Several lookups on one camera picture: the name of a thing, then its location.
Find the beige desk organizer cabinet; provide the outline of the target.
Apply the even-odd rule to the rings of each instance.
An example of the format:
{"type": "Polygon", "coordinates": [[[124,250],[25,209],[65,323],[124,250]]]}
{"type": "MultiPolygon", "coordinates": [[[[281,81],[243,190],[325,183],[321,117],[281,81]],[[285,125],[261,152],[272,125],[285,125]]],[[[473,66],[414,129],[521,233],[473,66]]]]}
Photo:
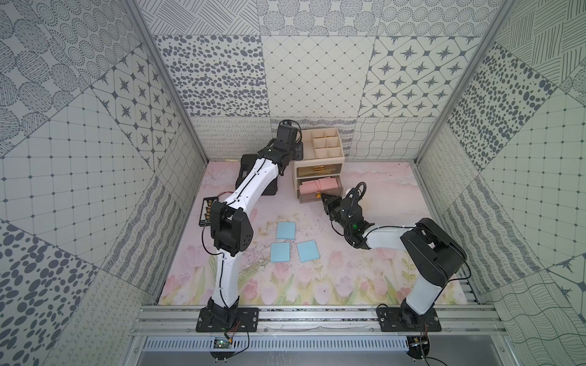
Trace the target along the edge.
{"type": "Polygon", "coordinates": [[[337,128],[303,130],[302,143],[304,158],[293,161],[294,168],[345,163],[342,140],[337,128]]]}

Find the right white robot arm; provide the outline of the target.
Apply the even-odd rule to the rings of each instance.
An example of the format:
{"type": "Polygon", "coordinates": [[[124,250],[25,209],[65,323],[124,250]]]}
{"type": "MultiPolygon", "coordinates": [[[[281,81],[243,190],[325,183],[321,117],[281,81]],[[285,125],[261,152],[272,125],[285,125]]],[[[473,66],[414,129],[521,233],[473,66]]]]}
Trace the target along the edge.
{"type": "Polygon", "coordinates": [[[340,226],[340,236],[354,249],[396,249],[406,251],[419,272],[411,292],[401,302],[398,321],[406,329],[423,326],[433,318],[433,306],[453,276],[467,265],[467,254],[450,235],[430,218],[413,227],[382,225],[366,221],[355,187],[346,194],[322,194],[326,215],[340,226]]]}

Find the grey transparent drawer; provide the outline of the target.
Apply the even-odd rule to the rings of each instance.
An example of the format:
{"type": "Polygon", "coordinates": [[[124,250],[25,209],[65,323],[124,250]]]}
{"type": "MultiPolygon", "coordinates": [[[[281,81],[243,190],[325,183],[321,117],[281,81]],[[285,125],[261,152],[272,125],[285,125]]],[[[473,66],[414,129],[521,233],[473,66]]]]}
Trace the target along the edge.
{"type": "Polygon", "coordinates": [[[302,166],[297,167],[296,173],[299,178],[340,175],[342,164],[328,164],[322,166],[302,166]]]}

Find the blue sticky note lower left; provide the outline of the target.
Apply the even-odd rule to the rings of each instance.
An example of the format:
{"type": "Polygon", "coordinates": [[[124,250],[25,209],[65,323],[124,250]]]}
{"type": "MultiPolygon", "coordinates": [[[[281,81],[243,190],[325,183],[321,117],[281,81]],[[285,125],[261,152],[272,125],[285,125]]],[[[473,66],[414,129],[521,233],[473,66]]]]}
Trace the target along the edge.
{"type": "Polygon", "coordinates": [[[284,263],[291,260],[291,248],[289,242],[272,243],[270,248],[270,261],[284,263]]]}

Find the black plastic tool case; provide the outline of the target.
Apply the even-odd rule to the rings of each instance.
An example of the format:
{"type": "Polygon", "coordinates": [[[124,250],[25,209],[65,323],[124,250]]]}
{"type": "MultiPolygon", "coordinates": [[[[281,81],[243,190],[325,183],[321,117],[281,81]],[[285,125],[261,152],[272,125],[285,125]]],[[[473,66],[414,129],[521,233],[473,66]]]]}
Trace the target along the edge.
{"type": "Polygon", "coordinates": [[[258,193],[261,196],[275,195],[278,191],[279,167],[271,160],[258,160],[257,155],[245,154],[235,186],[236,193],[258,193]]]}

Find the pink sticky note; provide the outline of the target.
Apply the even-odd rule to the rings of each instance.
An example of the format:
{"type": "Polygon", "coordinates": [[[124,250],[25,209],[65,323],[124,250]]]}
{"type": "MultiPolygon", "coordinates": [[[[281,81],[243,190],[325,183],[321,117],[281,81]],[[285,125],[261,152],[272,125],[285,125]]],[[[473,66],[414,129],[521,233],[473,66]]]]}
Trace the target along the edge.
{"type": "Polygon", "coordinates": [[[309,195],[320,192],[319,179],[303,181],[299,185],[299,192],[301,195],[309,195]]]}
{"type": "Polygon", "coordinates": [[[336,177],[326,177],[318,180],[320,190],[327,191],[338,189],[340,187],[336,177]]]}

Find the blue sticky note lower right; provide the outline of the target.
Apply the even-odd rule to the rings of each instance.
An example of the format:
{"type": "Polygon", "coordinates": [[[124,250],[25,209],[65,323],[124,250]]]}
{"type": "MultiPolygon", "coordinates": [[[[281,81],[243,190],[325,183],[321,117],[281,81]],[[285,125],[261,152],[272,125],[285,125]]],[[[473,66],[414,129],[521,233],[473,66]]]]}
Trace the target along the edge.
{"type": "Polygon", "coordinates": [[[310,262],[320,258],[317,243],[314,240],[297,244],[300,262],[310,262]]]}

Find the blue sticky note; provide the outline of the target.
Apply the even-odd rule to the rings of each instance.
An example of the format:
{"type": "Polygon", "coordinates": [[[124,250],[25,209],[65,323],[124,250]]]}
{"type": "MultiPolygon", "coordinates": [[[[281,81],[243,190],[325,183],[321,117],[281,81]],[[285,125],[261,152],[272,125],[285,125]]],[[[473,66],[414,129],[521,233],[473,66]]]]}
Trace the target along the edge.
{"type": "Polygon", "coordinates": [[[272,243],[270,248],[270,261],[284,263],[291,260],[291,248],[289,242],[272,243]]]}
{"type": "Polygon", "coordinates": [[[314,240],[297,244],[300,262],[310,262],[320,258],[317,243],[314,240]]]}
{"type": "Polygon", "coordinates": [[[278,222],[276,230],[276,239],[294,240],[296,233],[295,222],[278,222]]]}

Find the floral pink table mat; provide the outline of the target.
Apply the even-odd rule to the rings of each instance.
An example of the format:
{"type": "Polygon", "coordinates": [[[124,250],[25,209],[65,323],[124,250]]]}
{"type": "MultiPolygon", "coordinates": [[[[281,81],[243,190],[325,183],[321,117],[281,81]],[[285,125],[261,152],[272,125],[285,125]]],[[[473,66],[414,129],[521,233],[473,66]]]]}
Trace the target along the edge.
{"type": "MultiPolygon", "coordinates": [[[[210,233],[198,225],[203,198],[226,198],[233,191],[238,163],[208,165],[186,230],[160,297],[161,305],[205,305],[213,294],[216,256],[210,233]]],[[[347,163],[343,187],[367,185],[360,204],[376,226],[410,226],[429,216],[424,196],[407,163],[347,163]]],[[[332,226],[320,202],[301,204],[286,173],[278,191],[256,203],[250,216],[254,239],[243,254],[239,274],[242,306],[388,305],[411,292],[418,270],[409,255],[396,249],[354,249],[332,226]],[[276,239],[278,222],[295,222],[294,240],[276,239]],[[314,240],[320,258],[300,262],[297,244],[314,240]],[[272,243],[289,242],[291,260],[270,261],[272,243]]]]}

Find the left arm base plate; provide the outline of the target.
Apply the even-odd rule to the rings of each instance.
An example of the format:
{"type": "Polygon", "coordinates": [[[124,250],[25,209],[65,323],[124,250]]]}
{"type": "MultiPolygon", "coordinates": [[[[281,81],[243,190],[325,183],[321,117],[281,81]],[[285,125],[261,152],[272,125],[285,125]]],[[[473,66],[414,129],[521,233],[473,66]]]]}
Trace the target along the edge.
{"type": "Polygon", "coordinates": [[[259,308],[238,307],[227,310],[220,306],[206,306],[200,310],[196,332],[256,332],[259,308]]]}

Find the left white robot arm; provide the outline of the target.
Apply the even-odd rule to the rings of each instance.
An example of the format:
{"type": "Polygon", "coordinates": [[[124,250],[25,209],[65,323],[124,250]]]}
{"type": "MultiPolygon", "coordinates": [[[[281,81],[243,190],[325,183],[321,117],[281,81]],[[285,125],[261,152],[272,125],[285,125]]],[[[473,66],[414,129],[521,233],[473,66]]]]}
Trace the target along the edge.
{"type": "Polygon", "coordinates": [[[216,249],[218,270],[214,293],[208,302],[221,317],[236,314],[239,294],[240,259],[253,241],[250,215],[270,183],[284,175],[292,161],[303,159],[303,143],[274,143],[261,149],[246,178],[225,201],[215,201],[210,230],[216,249]]]}

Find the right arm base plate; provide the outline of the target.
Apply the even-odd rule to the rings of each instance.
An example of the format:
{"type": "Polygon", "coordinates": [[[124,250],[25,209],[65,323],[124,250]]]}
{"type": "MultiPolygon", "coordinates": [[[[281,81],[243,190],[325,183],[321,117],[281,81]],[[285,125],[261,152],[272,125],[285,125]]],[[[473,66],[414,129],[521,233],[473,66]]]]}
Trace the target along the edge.
{"type": "Polygon", "coordinates": [[[432,307],[419,315],[408,307],[387,307],[380,304],[375,309],[382,332],[441,332],[442,326],[432,307]]]}

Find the blue sticky note top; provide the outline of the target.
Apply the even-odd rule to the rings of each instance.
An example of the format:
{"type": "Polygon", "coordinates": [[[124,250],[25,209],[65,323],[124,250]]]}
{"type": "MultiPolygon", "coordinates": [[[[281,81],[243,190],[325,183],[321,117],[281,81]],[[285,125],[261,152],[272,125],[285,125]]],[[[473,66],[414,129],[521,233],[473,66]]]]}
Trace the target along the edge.
{"type": "Polygon", "coordinates": [[[276,230],[276,239],[294,240],[296,233],[295,222],[278,222],[276,230]]]}

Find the aluminium mounting rail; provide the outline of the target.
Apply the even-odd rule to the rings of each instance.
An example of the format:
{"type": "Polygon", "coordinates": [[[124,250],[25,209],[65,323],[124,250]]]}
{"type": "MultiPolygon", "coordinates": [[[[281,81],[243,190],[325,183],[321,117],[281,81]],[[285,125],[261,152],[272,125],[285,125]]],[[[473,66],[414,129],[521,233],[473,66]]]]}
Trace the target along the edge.
{"type": "MultiPolygon", "coordinates": [[[[131,335],[182,336],[195,333],[201,306],[143,306],[131,325],[131,335]]],[[[505,325],[491,305],[437,305],[442,336],[495,336],[505,325]]],[[[262,334],[379,333],[375,306],[261,306],[255,336],[262,334]]]]}

